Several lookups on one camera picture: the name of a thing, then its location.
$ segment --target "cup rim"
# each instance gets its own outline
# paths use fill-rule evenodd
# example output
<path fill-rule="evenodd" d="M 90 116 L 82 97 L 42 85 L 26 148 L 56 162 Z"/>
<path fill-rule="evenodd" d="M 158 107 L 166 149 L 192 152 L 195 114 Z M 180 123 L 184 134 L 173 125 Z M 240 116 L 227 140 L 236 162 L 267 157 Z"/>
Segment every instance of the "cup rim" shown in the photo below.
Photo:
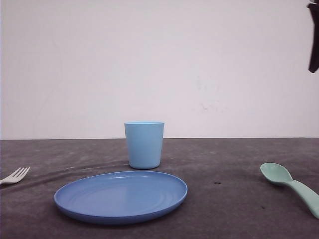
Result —
<path fill-rule="evenodd" d="M 130 121 L 124 124 L 163 124 L 162 121 Z"/>

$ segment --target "black object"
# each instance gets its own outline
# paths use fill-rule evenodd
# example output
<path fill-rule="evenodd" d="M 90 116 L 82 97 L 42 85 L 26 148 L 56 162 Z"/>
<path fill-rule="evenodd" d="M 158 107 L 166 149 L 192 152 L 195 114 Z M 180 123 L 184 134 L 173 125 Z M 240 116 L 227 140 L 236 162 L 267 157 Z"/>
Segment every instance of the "black object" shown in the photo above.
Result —
<path fill-rule="evenodd" d="M 310 9 L 315 25 L 313 50 L 309 64 L 309 71 L 314 73 L 319 68 L 319 5 L 309 4 L 308 8 Z"/>

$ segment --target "plastic utensil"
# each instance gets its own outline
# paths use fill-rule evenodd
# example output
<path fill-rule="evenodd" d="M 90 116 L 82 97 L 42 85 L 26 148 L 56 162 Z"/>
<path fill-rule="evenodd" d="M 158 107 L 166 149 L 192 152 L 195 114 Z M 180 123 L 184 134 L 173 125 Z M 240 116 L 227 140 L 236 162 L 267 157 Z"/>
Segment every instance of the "plastic utensil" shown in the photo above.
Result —
<path fill-rule="evenodd" d="M 264 163 L 260 166 L 263 175 L 273 184 L 291 187 L 308 206 L 311 213 L 319 219 L 319 195 L 305 184 L 294 180 L 288 170 L 277 163 Z"/>
<path fill-rule="evenodd" d="M 29 168 L 18 168 L 12 174 L 7 176 L 6 178 L 0 179 L 0 184 L 14 184 L 20 182 L 30 170 Z"/>

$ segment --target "dark cloth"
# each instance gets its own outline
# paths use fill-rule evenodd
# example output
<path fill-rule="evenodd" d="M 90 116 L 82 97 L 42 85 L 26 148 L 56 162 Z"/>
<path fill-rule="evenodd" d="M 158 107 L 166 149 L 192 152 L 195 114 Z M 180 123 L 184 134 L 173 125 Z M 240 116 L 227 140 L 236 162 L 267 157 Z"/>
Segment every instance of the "dark cloth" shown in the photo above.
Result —
<path fill-rule="evenodd" d="M 53 195 L 80 178 L 128 166 L 124 139 L 1 141 L 1 178 L 31 167 L 19 183 L 2 186 L 2 239 L 316 239 L 319 220 L 287 187 L 260 172 L 285 166 L 319 192 L 319 138 L 165 139 L 153 171 L 188 185 L 184 203 L 153 221 L 128 226 L 78 222 L 60 213 Z"/>
<path fill-rule="evenodd" d="M 319 68 L 319 5 L 309 4 L 311 15 L 314 21 L 314 42 L 309 64 L 309 71 L 314 73 Z"/>

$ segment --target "white fork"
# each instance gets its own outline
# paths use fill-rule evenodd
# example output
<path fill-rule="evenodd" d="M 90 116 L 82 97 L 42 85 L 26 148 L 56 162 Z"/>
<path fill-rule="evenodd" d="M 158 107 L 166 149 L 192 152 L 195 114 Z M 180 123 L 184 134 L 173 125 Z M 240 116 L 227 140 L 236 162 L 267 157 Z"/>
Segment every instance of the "white fork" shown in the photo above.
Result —
<path fill-rule="evenodd" d="M 21 181 L 25 177 L 29 169 L 30 168 L 18 168 L 16 171 L 14 171 L 6 178 L 0 179 L 0 184 L 13 184 Z"/>

